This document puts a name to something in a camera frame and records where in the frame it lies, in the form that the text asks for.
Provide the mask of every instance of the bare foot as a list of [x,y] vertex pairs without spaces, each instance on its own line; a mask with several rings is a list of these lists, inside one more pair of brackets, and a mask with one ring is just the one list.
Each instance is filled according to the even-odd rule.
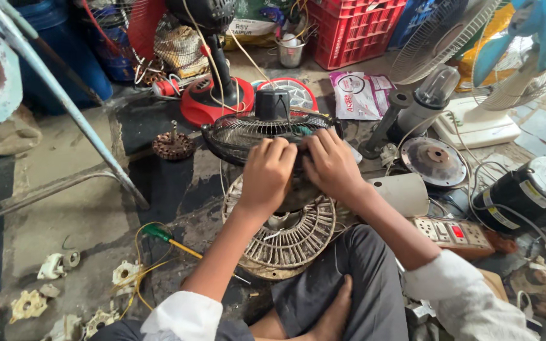
[[345,324],[351,311],[353,279],[345,275],[345,284],[340,288],[332,304],[311,331],[305,336],[316,341],[339,341],[343,338]]

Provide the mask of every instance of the blue metal pipe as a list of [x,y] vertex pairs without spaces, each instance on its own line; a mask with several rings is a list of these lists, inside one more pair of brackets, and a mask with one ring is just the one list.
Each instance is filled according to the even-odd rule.
[[22,35],[18,27],[0,8],[0,26],[4,32],[6,40],[11,44],[12,48],[16,50],[27,63],[35,70],[35,72],[41,77],[44,83],[52,90],[58,101],[67,109],[67,112],[71,115],[81,132],[87,137],[90,143],[94,146],[96,151],[100,154],[104,162],[109,165],[113,174],[117,177],[121,185],[130,192],[136,203],[142,209],[149,209],[149,203],[140,193],[140,191],[134,186],[130,177],[124,172],[121,165],[117,162],[113,154],[107,149],[100,137],[96,134],[92,126],[87,122],[84,115],[73,103],[69,95],[64,91],[63,87],[56,80],[54,75],[50,72],[39,55],[33,50],[33,47],[28,43],[25,37]]

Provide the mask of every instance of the white sleeve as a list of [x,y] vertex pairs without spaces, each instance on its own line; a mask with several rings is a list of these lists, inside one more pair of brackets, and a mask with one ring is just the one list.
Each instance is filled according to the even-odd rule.
[[223,305],[190,291],[178,291],[166,298],[140,328],[149,340],[213,341]]
[[429,300],[442,326],[458,340],[535,341],[525,315],[502,301],[483,275],[454,252],[443,250],[432,262],[405,274],[406,293]]

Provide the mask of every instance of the red plastic crate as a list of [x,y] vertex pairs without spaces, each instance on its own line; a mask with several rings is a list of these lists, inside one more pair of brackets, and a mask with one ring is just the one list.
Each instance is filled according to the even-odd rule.
[[381,56],[406,4],[406,0],[317,1],[309,1],[307,7],[313,23],[319,24],[315,61],[326,70]]

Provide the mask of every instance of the hand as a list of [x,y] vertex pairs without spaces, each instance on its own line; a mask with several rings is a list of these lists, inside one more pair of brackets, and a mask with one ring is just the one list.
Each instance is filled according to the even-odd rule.
[[264,138],[247,156],[241,198],[234,208],[263,223],[282,204],[289,190],[298,149],[284,138]]
[[371,186],[361,177],[349,146],[336,135],[334,129],[317,129],[303,139],[311,152],[311,161],[303,157],[307,176],[330,197],[351,208],[355,200]]

